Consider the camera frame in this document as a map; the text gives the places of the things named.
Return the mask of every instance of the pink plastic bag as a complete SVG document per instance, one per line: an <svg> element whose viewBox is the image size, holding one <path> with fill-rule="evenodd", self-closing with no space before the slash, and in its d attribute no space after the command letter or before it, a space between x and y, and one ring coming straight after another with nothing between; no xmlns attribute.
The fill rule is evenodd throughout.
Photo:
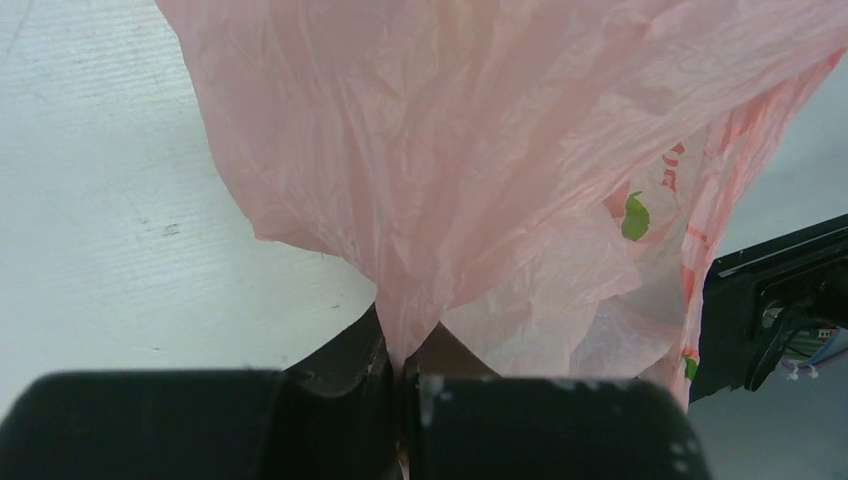
<svg viewBox="0 0 848 480"><path fill-rule="evenodd" d="M503 374L681 403L733 204L848 45L844 0L159 0L258 238Z"/></svg>

